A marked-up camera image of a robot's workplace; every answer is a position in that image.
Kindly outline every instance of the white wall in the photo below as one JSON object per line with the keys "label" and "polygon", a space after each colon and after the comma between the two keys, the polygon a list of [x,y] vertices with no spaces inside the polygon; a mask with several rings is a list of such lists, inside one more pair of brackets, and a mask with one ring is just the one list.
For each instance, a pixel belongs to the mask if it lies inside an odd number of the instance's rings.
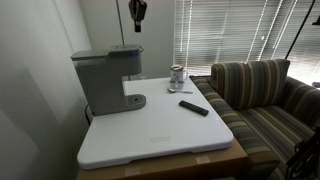
{"label": "white wall", "polygon": [[91,48],[78,1],[2,0],[0,24],[0,179],[73,179],[88,125],[69,57]]}
{"label": "white wall", "polygon": [[[122,44],[116,0],[79,0],[93,49],[109,49]],[[128,7],[129,0],[119,0],[126,44],[144,48],[139,79],[169,77],[173,62],[173,0],[145,0],[148,4],[142,32],[135,33]]]}

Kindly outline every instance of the couch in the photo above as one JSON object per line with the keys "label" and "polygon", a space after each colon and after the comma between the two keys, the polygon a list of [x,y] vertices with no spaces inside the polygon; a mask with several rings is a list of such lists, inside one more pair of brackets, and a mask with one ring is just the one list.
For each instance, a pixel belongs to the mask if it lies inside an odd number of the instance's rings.
{"label": "couch", "polygon": [[297,143],[320,123],[320,91],[287,76],[289,60],[215,63],[190,77],[248,154],[243,179],[284,179]]}

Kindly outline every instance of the hanging cord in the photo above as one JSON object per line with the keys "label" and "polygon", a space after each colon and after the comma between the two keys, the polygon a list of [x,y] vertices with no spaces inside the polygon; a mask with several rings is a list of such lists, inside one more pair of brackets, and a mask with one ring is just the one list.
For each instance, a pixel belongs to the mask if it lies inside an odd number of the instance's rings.
{"label": "hanging cord", "polygon": [[84,109],[84,114],[86,115],[86,119],[87,119],[87,122],[88,122],[88,125],[90,126],[91,122],[90,122],[90,118],[87,114],[87,109],[89,107],[89,104],[87,104],[86,108]]}
{"label": "hanging cord", "polygon": [[116,3],[117,3],[117,11],[118,11],[118,19],[119,19],[120,31],[121,31],[122,45],[124,45],[124,36],[123,36],[123,29],[122,29],[122,22],[121,22],[121,15],[120,15],[120,8],[119,8],[118,0],[116,0]]}
{"label": "hanging cord", "polygon": [[307,21],[307,19],[308,19],[308,17],[309,17],[309,14],[310,14],[310,12],[311,12],[311,10],[312,10],[312,7],[313,7],[313,5],[314,5],[315,1],[316,1],[316,0],[313,0],[313,1],[312,1],[312,4],[311,4],[311,6],[310,6],[310,8],[309,8],[309,11],[308,11],[308,13],[307,13],[306,17],[304,18],[304,20],[303,20],[303,22],[302,22],[302,24],[301,24],[301,26],[300,26],[300,29],[299,29],[299,31],[298,31],[298,33],[297,33],[296,37],[294,38],[294,40],[293,40],[293,42],[292,42],[292,44],[291,44],[291,47],[290,47],[290,49],[289,49],[289,51],[288,51],[288,53],[287,53],[287,55],[286,55],[285,59],[287,59],[287,58],[288,58],[288,56],[289,56],[289,54],[290,54],[290,52],[291,52],[291,50],[292,50],[292,48],[293,48],[294,44],[296,43],[296,40],[298,39],[299,34],[300,34],[300,32],[301,32],[301,30],[302,30],[302,28],[303,28],[304,24],[306,23],[306,21]]}

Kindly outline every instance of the window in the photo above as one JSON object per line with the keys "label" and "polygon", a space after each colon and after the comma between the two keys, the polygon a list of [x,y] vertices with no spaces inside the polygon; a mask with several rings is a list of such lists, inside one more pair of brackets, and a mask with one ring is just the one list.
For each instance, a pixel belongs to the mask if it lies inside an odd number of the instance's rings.
{"label": "window", "polygon": [[[213,62],[284,58],[310,5],[310,0],[176,0],[174,63],[189,74],[208,75]],[[320,26],[310,25],[320,15],[317,6],[288,58],[293,75],[301,72],[301,62],[309,72],[320,71],[320,49],[314,50]],[[313,37],[317,32],[319,38]]]}

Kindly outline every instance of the remote control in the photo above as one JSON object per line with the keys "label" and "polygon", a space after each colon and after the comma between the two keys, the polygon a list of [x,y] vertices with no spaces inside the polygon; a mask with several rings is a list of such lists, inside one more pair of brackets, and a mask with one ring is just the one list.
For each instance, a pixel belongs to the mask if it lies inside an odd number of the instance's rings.
{"label": "remote control", "polygon": [[209,113],[208,110],[203,109],[203,108],[201,108],[201,107],[199,107],[199,106],[193,105],[193,104],[191,104],[191,103],[188,103],[188,102],[186,102],[186,101],[181,101],[181,102],[179,103],[179,105],[182,106],[182,107],[185,107],[185,108],[187,108],[187,109],[189,109],[189,110],[191,110],[191,111],[193,111],[193,112],[199,113],[199,114],[201,114],[202,116],[207,116],[208,113]]}

